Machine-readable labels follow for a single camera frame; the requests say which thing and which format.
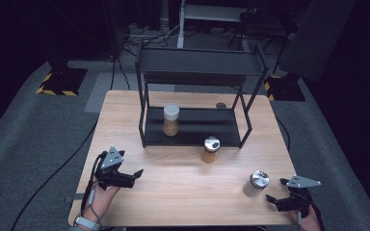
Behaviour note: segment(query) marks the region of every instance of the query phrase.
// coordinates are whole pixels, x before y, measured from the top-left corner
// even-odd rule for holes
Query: silver cap
[[[264,171],[257,170],[251,175],[251,183],[259,189],[266,188],[269,182],[269,176]]]
[[[205,149],[209,152],[218,151],[221,146],[221,142],[215,137],[208,137],[205,140]]]

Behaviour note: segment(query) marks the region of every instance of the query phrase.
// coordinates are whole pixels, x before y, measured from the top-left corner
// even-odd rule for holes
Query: black cable
[[[129,50],[129,48],[123,48],[122,50],[124,50],[125,52],[127,52],[128,54],[131,54],[133,56],[136,56],[136,54],[134,54],[131,50]]]
[[[97,122],[92,127],[92,130],[90,133],[86,136],[86,138],[83,140],[83,142],[80,144],[80,146],[77,148],[76,151],[60,166],[58,167],[50,176],[47,178],[47,180],[35,191],[35,193],[29,198],[29,200],[26,202],[26,204],[23,206],[22,210],[20,210],[19,214],[17,215],[16,219],[14,220],[12,224],[11,231],[14,231],[14,228],[16,227],[17,222],[19,221],[20,217],[22,216],[23,212],[26,210],[28,205],[32,202],[32,200],[35,198],[35,196],[43,189],[43,187],[65,166],[68,164],[68,162],[73,159],[73,157],[80,151],[80,149],[83,147],[83,145],[86,143],[86,141],[89,139],[89,137],[92,135],[92,132],[94,131],[94,128],[96,126]]]
[[[303,199],[305,202],[307,202],[308,204],[314,204],[314,202],[312,202],[311,200],[309,200],[309,199],[307,199],[307,198],[305,198],[305,196],[303,196],[303,195],[300,195],[299,193],[295,193],[295,192],[290,192],[290,194],[291,195],[295,195],[295,196],[297,196],[297,197],[299,197],[299,198],[301,198],[301,199]]]
[[[81,35],[83,35],[84,37],[86,37],[86,38],[88,38],[88,39],[90,39],[90,40],[92,40],[92,41],[94,41],[95,43],[98,43],[98,44],[100,44],[100,45],[102,45],[102,46],[105,46],[105,47],[107,47],[107,48],[112,48],[112,49],[114,49],[115,47],[113,47],[113,45],[111,45],[111,44],[107,44],[107,43],[105,43],[105,42],[102,42],[102,41],[100,41],[100,40],[98,40],[98,39],[96,39],[96,38],[94,38],[94,37],[92,37],[92,36],[90,36],[90,35],[88,35],[87,33],[85,33],[83,30],[81,30],[80,28],[78,28],[76,25],[74,25],[61,11],[59,11],[59,9],[57,9],[49,0],[44,0],[44,2],[47,4],[47,5],[49,5],[60,17],[62,17],[73,29],[75,29],[77,32],[79,32]],[[134,30],[134,29],[139,29],[139,30],[141,30],[141,32],[132,32],[132,30]],[[148,28],[146,27],[146,28],[128,28],[128,30],[130,31],[130,34],[132,34],[132,35],[134,35],[134,36],[136,36],[136,35],[140,35],[140,34],[142,34],[142,33],[144,33],[144,32],[146,32],[147,30],[148,30]],[[153,37],[153,38],[150,38],[149,40],[147,40],[147,44],[146,45],[148,45],[148,44],[150,44],[150,43],[165,43],[165,45],[163,46],[163,47],[166,47],[166,46],[168,46],[168,42],[167,42],[167,38],[166,38],[166,36],[168,36],[169,34],[166,34],[166,35],[164,35],[164,33],[163,33],[163,35],[162,36],[155,36],[155,37]],[[134,41],[134,38],[132,38],[131,39],[131,41],[128,41],[128,42],[126,42],[125,44],[127,44],[127,45],[133,45],[133,46],[135,46],[136,44],[138,44],[138,41]]]
[[[148,31],[148,26],[145,26],[144,28],[138,28],[136,23],[132,23],[130,25],[136,25],[136,28],[130,28],[128,26],[128,30],[130,31],[130,35],[128,36],[139,36],[140,34],[144,33],[145,31]]]
[[[102,6],[103,6],[103,12],[104,12],[105,20],[106,20],[107,31],[108,31],[108,36],[109,36],[109,41],[110,41],[111,47],[116,53],[118,53],[116,37],[115,37],[115,33],[114,33],[114,30],[113,30],[113,27],[112,27],[112,24],[111,24],[110,12],[108,11],[108,8],[107,8],[106,3],[104,2],[104,0],[102,0],[101,3],[102,3]]]
[[[89,198],[89,195],[90,195],[90,193],[92,191],[92,188],[93,188],[93,184],[95,183],[95,182],[93,182],[93,178],[94,178],[95,168],[97,167],[98,160],[100,160],[104,156],[105,156],[104,152],[101,153],[100,155],[98,155],[97,158],[95,158],[94,164],[92,165],[92,173],[90,175],[89,183],[87,184],[86,190],[85,190],[84,195],[83,195],[83,199],[82,199],[82,203],[81,203],[81,207],[80,207],[80,211],[81,211],[80,214],[83,214],[83,211],[86,209],[87,199]]]
[[[185,34],[185,30],[184,30],[184,37],[192,37],[197,32],[197,31],[194,31],[190,35],[187,35],[187,34]]]
[[[170,30],[167,34],[164,34],[164,32],[162,30],[160,30],[161,33],[162,33],[162,35],[160,35],[160,36],[143,36],[144,38],[147,38],[147,39],[143,39],[143,38],[140,38],[140,39],[143,40],[144,46],[147,46],[151,43],[153,43],[153,44],[165,43],[165,45],[163,47],[168,46],[167,38],[168,39],[173,38],[172,34],[176,31],[178,26],[179,25],[175,26],[175,28]],[[137,33],[137,35],[132,36],[124,45],[127,45],[128,49],[130,49],[129,46],[137,46],[140,43],[140,39],[135,39],[135,38],[141,33],[142,32]]]
[[[124,75],[124,80],[125,80],[125,83],[127,84],[128,90],[131,90],[130,83],[128,82],[128,77],[127,77],[127,75],[125,74],[124,69],[122,68],[122,64],[121,64],[121,62],[119,61],[119,58],[117,59],[117,62],[119,63],[119,71],[121,72],[121,74],[122,74],[122,75]]]
[[[280,119],[278,119],[276,117],[276,120],[277,122],[281,125],[281,127],[284,129],[284,131],[286,132],[286,136],[287,136],[287,151],[290,151],[290,134],[288,133],[286,127],[284,126],[284,124],[280,121]]]
[[[321,217],[321,212],[320,212],[320,210],[318,209],[318,207],[317,207],[314,203],[312,203],[312,207],[313,207],[313,209],[314,209],[315,215],[317,216],[318,224],[320,224],[320,229],[321,229],[321,231],[325,231],[325,230],[326,230],[326,228],[324,227],[324,223],[323,223],[323,219],[322,219],[322,217]]]
[[[133,56],[136,56],[136,55],[134,54],[134,51],[133,51],[133,50],[131,50],[130,44],[128,44],[128,43],[126,42],[124,45],[126,45],[126,46],[127,46],[127,49],[128,49],[128,50],[126,50],[126,49],[124,48],[124,50],[125,50],[125,51],[127,51],[127,52],[128,52],[128,53],[130,53],[130,54],[132,54]]]

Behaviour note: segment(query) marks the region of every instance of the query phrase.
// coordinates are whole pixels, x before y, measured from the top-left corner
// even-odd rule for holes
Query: wrist strap
[[[86,219],[86,218],[83,218],[83,217],[77,218],[76,224],[80,224],[80,225],[83,225],[85,227],[88,227],[93,231],[98,231],[101,228],[100,223],[93,222],[93,221],[91,221],[89,219]]]

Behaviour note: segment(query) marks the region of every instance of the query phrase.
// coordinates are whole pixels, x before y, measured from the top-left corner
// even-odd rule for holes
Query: human hand
[[[103,216],[106,214],[111,202],[113,201],[114,196],[119,192],[121,187],[114,186],[111,189],[105,191],[101,189],[98,184],[94,184],[92,188],[95,191],[94,200],[92,201],[91,205],[89,205],[89,203],[86,204],[86,208],[83,212],[82,217],[99,223]],[[77,225],[77,227],[80,227],[84,230],[90,230],[83,225]]]
[[[291,219],[295,222],[298,220],[298,211],[288,211],[288,215]],[[321,231],[319,220],[317,219],[317,215],[315,214],[315,210],[312,205],[308,206],[308,215],[305,218],[302,218],[302,231]]]

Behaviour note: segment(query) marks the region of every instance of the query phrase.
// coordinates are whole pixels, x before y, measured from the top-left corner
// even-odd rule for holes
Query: robotic hand
[[[114,186],[130,189],[134,187],[135,180],[141,177],[144,170],[141,169],[135,172],[133,175],[119,172],[119,167],[124,161],[124,153],[125,151],[117,151],[116,148],[112,146],[108,152],[103,151],[100,155],[98,155],[92,169],[91,179],[89,180],[89,184],[86,187],[86,192],[83,196],[81,205],[82,211],[86,208],[86,202],[89,199],[89,196],[92,194],[92,179],[94,175],[97,178],[98,186],[103,190],[107,190],[109,187]],[[100,161],[94,173],[94,168],[98,160]]]
[[[283,211],[299,211],[297,223],[301,225],[301,219],[308,216],[308,206],[312,205],[319,221],[321,230],[324,230],[324,225],[321,220],[321,213],[315,206],[308,188],[321,186],[321,182],[310,180],[302,176],[295,175],[290,180],[280,179],[282,185],[288,187],[290,196],[283,199],[275,199],[266,194],[267,201],[275,204],[279,212]]]

